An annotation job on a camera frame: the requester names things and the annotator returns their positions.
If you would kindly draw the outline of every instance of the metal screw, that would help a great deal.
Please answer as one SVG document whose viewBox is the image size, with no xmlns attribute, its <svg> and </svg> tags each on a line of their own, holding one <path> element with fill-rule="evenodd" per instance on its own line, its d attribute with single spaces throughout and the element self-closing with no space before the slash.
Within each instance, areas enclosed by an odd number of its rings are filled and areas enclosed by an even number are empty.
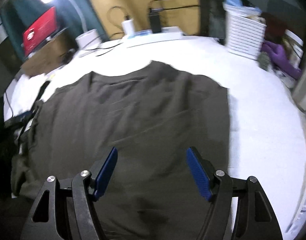
<svg viewBox="0 0 306 240">
<path fill-rule="evenodd" d="M 250 180 L 251 182 L 253 182 L 253 183 L 257 182 L 257 178 L 254 177 L 254 176 L 250 176 L 250 177 L 249 177 L 249 180 Z"/>
<path fill-rule="evenodd" d="M 89 174 L 90 174 L 89 171 L 81 171 L 81 173 L 80 173 L 80 175 L 81 175 L 82 177 L 86 177 L 86 176 L 89 175 Z"/>
<path fill-rule="evenodd" d="M 223 177 L 225 175 L 225 172 L 224 171 L 221 171 L 221 170 L 218 170 L 216 171 L 215 173 L 217 176 L 220 176 L 220 177 Z"/>
<path fill-rule="evenodd" d="M 47 181 L 48 182 L 53 182 L 55 180 L 55 177 L 54 176 L 50 176 L 47 178 Z"/>
</svg>

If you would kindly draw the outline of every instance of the teal curtain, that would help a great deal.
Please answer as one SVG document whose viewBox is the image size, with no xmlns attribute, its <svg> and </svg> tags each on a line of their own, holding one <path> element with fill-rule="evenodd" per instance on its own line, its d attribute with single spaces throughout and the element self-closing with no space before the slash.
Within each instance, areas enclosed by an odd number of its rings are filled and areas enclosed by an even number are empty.
<svg viewBox="0 0 306 240">
<path fill-rule="evenodd" d="M 88 30 L 97 29 L 103 41 L 109 40 L 89 0 L 74 0 L 81 9 Z M 50 7 L 56 7 L 61 27 L 66 27 L 71 38 L 83 34 L 80 17 L 69 0 L 53 0 L 44 4 L 41 0 L 10 0 L 1 10 L 3 26 L 18 54 L 24 61 L 23 33 Z"/>
</svg>

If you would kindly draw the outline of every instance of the cardboard box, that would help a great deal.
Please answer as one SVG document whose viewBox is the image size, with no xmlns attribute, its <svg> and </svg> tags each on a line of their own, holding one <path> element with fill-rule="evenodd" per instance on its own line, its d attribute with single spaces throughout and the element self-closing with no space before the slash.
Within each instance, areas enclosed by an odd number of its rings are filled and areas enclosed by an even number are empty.
<svg viewBox="0 0 306 240">
<path fill-rule="evenodd" d="M 72 48 L 76 48 L 76 43 L 62 30 L 27 59 L 21 68 L 30 77 L 47 74 L 61 66 L 63 56 Z"/>
</svg>

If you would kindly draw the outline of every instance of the black backpack strap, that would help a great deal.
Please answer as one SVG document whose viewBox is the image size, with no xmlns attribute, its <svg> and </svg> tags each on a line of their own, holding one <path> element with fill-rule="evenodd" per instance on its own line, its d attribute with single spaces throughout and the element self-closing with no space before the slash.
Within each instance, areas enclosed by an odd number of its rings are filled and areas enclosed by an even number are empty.
<svg viewBox="0 0 306 240">
<path fill-rule="evenodd" d="M 4 96 L 0 97 L 0 128 L 4 128 Z"/>
<path fill-rule="evenodd" d="M 34 103 L 33 103 L 32 107 L 31 107 L 31 110 L 30 110 L 30 111 L 32 112 L 31 117 L 30 117 L 29 119 L 27 119 L 27 121 L 24 123 L 24 126 L 23 126 L 23 128 L 22 128 L 22 130 L 21 130 L 21 132 L 20 132 L 20 134 L 19 134 L 18 146 L 21 145 L 21 142 L 22 142 L 22 141 L 21 141 L 20 138 L 21 138 L 21 135 L 25 132 L 26 126 L 28 125 L 29 121 L 30 121 L 31 119 L 33 119 L 34 116 L 35 116 L 35 113 L 36 113 L 36 111 L 34 111 L 34 109 L 35 109 L 35 103 L 36 103 L 38 100 L 41 99 L 42 95 L 44 94 L 45 89 L 48 87 L 49 84 L 50 84 L 50 80 L 47 80 L 47 81 L 45 81 L 44 84 L 40 87 L 40 90 L 39 90 L 39 92 L 38 92 L 38 94 L 37 94 L 37 97 L 35 98 Z"/>
</svg>

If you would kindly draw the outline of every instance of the power adapter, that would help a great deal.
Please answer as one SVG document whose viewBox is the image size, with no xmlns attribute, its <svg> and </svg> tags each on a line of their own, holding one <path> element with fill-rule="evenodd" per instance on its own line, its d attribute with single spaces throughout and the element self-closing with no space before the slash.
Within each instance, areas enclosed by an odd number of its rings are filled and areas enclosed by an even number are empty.
<svg viewBox="0 0 306 240">
<path fill-rule="evenodd" d="M 162 26 L 160 24 L 160 14 L 158 12 L 149 12 L 149 22 L 152 33 L 161 33 Z"/>
</svg>

